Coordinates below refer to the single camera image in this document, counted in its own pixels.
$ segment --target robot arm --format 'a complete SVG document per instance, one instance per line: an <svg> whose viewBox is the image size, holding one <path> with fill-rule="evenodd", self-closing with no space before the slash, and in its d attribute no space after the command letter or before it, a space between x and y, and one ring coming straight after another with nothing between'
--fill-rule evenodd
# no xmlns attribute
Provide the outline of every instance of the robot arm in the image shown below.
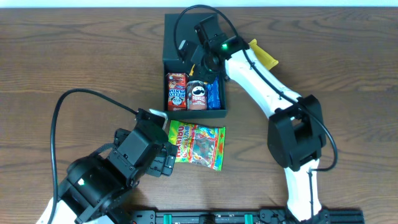
<svg viewBox="0 0 398 224"><path fill-rule="evenodd" d="M262 75L268 79L275 87L283 91L286 96L297 101L300 95L283 85L275 78L262 64L258 61L252 49L246 50L249 58L255 63L256 68ZM287 100L281 98L269 85L267 85L261 77L251 68L240 50L232 54L229 60L225 61L226 74L238 84L240 84L256 103L263 110L267 118L270 118L275 111L284 110L292 106ZM310 181L308 179L309 168L316 169L319 165L319 159L312 159L302 165L298 171L293 171L289 167L285 167L286 183L289 190L289 199L287 206L290 212L299 221L311 218L311 196ZM318 199L317 191L317 175L312 175L313 189L313 214L316 215L321 210L321 204Z"/></svg>
<svg viewBox="0 0 398 224"><path fill-rule="evenodd" d="M51 209L52 209L52 200L51 198L47 208L44 210L42 216L37 220L36 224L44 224L49 221ZM59 201L57 204L57 209L55 211L53 223L64 223L64 224L74 224L75 219L77 218L76 213L63 201ZM114 224L112 220L104 215L102 217L97 218L96 220L92 220L90 222L86 222L86 224Z"/></svg>

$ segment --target black tray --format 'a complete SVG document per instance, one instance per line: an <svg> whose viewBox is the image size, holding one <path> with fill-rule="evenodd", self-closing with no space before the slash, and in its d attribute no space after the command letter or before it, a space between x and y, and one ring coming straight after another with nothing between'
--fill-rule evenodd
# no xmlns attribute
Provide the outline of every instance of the black tray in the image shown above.
<svg viewBox="0 0 398 224"><path fill-rule="evenodd" d="M213 13L193 13L185 14L177 28L177 43L182 40L189 40L199 44L198 37L195 33L194 26L201 20L209 16L217 17ZM164 64L164 111L167 113L169 119L196 119L196 118L224 118L227 114L226 98L225 98L225 80L224 76L218 77L220 88L220 110L203 110L203 111L167 111L167 101L169 100L169 88L166 75L168 73L181 73L186 71L186 65L183 64L177 57L177 53L173 43L173 29L178 14L166 14L164 22L164 43L163 43L163 64ZM220 29L218 24L215 24L215 29Z"/></svg>

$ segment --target candy bag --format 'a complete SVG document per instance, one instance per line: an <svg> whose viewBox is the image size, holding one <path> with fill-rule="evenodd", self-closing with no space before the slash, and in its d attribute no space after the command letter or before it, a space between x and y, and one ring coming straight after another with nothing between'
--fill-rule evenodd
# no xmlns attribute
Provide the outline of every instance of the candy bag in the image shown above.
<svg viewBox="0 0 398 224"><path fill-rule="evenodd" d="M178 146L176 162L190 162L221 170L225 128L171 121L169 142Z"/></svg>

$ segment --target wood grain surface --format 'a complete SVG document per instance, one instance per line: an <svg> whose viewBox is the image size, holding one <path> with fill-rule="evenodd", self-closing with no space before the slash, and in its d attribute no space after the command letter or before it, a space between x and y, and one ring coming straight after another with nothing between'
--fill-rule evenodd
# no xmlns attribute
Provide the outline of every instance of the wood grain surface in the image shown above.
<svg viewBox="0 0 398 224"><path fill-rule="evenodd" d="M50 122L71 88L133 108L162 109L164 14L182 9L0 9L0 223L35 223L52 197ZM279 60L273 74L321 102L339 147L318 176L330 208L360 208L366 223L398 223L398 13L390 8L223 8L246 39ZM226 85L223 170L177 164L144 176L126 206L258 209L284 206L284 171L266 144L267 119L235 82ZM84 93L68 97L57 129L58 174L117 128L126 111ZM330 145L321 166L332 159Z"/></svg>

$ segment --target green led light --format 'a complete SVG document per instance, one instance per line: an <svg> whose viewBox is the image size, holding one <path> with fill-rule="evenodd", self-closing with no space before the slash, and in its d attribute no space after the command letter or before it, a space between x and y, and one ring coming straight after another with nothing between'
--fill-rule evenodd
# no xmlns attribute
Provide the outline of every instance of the green led light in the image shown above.
<svg viewBox="0 0 398 224"><path fill-rule="evenodd" d="M78 183L80 186L83 186L83 185L85 184L85 181L84 181L83 179L80 179L77 183Z"/></svg>

